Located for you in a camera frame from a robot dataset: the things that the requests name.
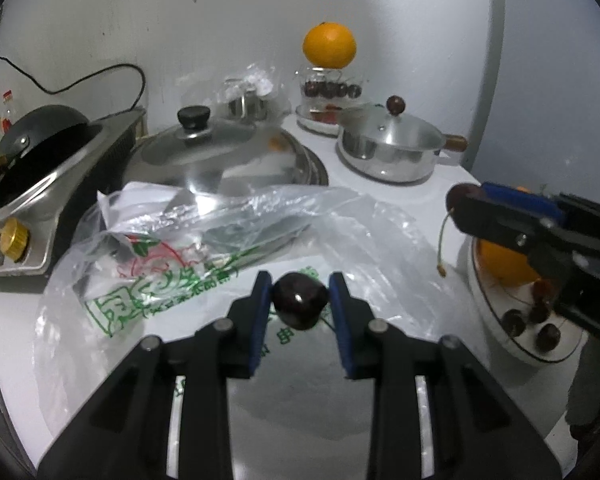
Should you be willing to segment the large orange fruit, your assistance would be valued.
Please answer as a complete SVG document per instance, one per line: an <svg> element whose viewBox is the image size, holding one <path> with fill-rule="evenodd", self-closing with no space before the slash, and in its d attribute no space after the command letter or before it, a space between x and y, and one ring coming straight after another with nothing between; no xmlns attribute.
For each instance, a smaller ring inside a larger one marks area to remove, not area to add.
<svg viewBox="0 0 600 480"><path fill-rule="evenodd" d="M519 287L541 278L524 255L487 240L477 240L477 257L481 269L505 287Z"/></svg>

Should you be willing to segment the dark cherry with stem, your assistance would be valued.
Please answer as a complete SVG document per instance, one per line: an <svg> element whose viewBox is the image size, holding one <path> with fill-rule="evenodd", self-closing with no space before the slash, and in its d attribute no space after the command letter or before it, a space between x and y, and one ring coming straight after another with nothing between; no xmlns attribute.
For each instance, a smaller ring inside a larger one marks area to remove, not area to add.
<svg viewBox="0 0 600 480"><path fill-rule="evenodd" d="M460 202L471 194L481 191L478 184L459 183L449 189L445 196L446 214L442 220L437 241L437 271L442 278L446 278L446 269L443 260L443 245L446 227L454 221L454 214Z"/></svg>

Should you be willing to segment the clear printed plastic bag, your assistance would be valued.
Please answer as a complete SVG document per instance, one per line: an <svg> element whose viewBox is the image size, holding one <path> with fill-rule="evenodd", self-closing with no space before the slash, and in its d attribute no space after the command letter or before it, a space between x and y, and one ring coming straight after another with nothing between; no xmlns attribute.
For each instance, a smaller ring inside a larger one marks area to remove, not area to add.
<svg viewBox="0 0 600 480"><path fill-rule="evenodd" d="M38 403L58 434L137 341L191 335L258 272L344 275L405 333L469 338L464 280L401 208L347 188L285 185L244 197L134 184L100 196L48 280L35 324Z"/></svg>

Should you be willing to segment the cherry on plate back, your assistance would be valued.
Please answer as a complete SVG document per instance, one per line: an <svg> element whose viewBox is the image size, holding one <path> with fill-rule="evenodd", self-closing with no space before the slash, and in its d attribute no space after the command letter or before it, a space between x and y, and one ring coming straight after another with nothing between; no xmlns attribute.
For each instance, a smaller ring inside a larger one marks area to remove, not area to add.
<svg viewBox="0 0 600 480"><path fill-rule="evenodd" d="M528 315L531 324L544 323L550 317L555 295L555 286L551 281L540 278L532 283L532 307Z"/></svg>

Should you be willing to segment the cherry on plate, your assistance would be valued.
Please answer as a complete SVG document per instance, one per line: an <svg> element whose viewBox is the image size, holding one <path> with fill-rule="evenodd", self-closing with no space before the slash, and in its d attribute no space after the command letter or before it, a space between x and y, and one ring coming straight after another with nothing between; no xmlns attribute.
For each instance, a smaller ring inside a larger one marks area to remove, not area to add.
<svg viewBox="0 0 600 480"><path fill-rule="evenodd" d="M535 347L539 352L547 353L557 348L562 339L562 332L553 323L546 323L535 337Z"/></svg>
<svg viewBox="0 0 600 480"><path fill-rule="evenodd" d="M544 323L550 317L555 295L555 286L551 281L540 278L532 283L532 307L528 315L531 324Z"/></svg>
<svg viewBox="0 0 600 480"><path fill-rule="evenodd" d="M501 317L501 326L510 338L517 338L526 330L527 322L521 310L509 309Z"/></svg>

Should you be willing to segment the cherry on plate right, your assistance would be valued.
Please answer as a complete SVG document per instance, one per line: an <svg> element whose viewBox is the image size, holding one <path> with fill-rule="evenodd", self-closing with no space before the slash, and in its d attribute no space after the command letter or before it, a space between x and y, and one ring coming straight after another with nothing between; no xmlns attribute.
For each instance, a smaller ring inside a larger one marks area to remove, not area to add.
<svg viewBox="0 0 600 480"><path fill-rule="evenodd" d="M553 323L546 323L535 337L535 347L539 352L547 353L557 348L562 339L562 332Z"/></svg>

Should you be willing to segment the white round plate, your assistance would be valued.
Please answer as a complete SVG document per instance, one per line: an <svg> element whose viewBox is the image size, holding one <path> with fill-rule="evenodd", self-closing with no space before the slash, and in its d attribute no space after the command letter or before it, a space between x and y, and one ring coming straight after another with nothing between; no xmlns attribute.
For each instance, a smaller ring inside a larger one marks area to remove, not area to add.
<svg viewBox="0 0 600 480"><path fill-rule="evenodd" d="M505 287L480 266L478 243L471 242L467 257L469 287L474 295L484 326L498 344L518 361L536 367L568 361L585 342L582 328L555 312L535 323L530 318L534 307L532 285ZM558 330L557 344L542 350L538 339L545 325Z"/></svg>

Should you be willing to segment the cherry on plate left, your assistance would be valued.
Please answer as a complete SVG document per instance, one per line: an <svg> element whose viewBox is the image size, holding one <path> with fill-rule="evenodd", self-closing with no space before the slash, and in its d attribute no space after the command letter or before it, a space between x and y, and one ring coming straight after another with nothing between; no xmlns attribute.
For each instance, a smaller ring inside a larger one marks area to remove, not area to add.
<svg viewBox="0 0 600 480"><path fill-rule="evenodd" d="M526 330L527 322L521 310L509 309L501 317L501 326L510 338L517 338Z"/></svg>

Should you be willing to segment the steel saucepan with lid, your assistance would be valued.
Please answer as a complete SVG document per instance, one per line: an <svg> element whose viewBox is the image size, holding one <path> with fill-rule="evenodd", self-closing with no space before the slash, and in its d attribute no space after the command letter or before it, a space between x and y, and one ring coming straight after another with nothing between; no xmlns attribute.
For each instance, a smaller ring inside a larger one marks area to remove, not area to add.
<svg viewBox="0 0 600 480"><path fill-rule="evenodd" d="M384 104L365 104L340 113L337 153L365 177L411 184L432 174L438 155L463 153L464 136L445 134L422 118L408 114L404 99L389 96Z"/></svg>

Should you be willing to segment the white dish under jar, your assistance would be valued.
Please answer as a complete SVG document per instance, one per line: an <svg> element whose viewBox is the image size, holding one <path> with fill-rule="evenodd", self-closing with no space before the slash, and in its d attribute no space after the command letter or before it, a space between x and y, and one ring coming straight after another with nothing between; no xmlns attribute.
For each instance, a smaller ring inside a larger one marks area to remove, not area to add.
<svg viewBox="0 0 600 480"><path fill-rule="evenodd" d="M309 132L336 138L340 133L340 116L344 108L335 105L315 108L308 104L296 107L298 125Z"/></svg>

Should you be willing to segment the silver induction cooker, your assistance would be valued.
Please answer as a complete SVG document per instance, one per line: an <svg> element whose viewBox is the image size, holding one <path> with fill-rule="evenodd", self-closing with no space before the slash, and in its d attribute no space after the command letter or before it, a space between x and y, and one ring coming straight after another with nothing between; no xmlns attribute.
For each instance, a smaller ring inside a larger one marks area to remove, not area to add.
<svg viewBox="0 0 600 480"><path fill-rule="evenodd" d="M99 193L113 190L145 112L88 121L46 139L0 175L0 278L47 276Z"/></svg>

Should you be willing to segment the orange on glass jar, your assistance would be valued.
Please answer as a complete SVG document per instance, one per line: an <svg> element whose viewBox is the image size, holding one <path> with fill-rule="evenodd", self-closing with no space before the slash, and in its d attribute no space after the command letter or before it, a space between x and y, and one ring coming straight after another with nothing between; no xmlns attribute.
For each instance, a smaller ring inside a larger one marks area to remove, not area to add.
<svg viewBox="0 0 600 480"><path fill-rule="evenodd" d="M313 65L341 70L350 65L358 45L347 26L324 22L311 28L303 39L302 52Z"/></svg>

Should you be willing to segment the large steel pot lid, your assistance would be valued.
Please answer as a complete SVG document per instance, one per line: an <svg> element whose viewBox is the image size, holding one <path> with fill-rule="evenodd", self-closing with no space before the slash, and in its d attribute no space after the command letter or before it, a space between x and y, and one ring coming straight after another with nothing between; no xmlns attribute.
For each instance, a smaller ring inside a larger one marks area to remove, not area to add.
<svg viewBox="0 0 600 480"><path fill-rule="evenodd" d="M121 174L122 185L131 182L245 196L274 185L326 186L328 173L284 128L215 117L195 105L178 111L175 126L137 143Z"/></svg>

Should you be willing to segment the black wok pan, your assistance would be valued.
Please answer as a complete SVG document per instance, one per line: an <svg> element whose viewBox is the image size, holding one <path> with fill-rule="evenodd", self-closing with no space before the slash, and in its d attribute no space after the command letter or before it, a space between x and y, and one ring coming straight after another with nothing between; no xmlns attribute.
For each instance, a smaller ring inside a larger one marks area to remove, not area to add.
<svg viewBox="0 0 600 480"><path fill-rule="evenodd" d="M25 114L0 141L0 175L14 160L22 159L54 134L87 124L88 119L81 112L59 104L44 105Z"/></svg>

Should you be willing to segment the red cap sauce bottle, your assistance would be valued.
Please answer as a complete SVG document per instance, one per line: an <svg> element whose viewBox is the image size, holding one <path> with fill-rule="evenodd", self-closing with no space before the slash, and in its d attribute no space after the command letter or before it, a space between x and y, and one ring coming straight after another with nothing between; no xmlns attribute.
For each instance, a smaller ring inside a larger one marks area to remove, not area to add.
<svg viewBox="0 0 600 480"><path fill-rule="evenodd" d="M17 111L15 106L14 95L12 90L7 90L3 93L3 116L2 128L7 132L12 125L17 121Z"/></svg>

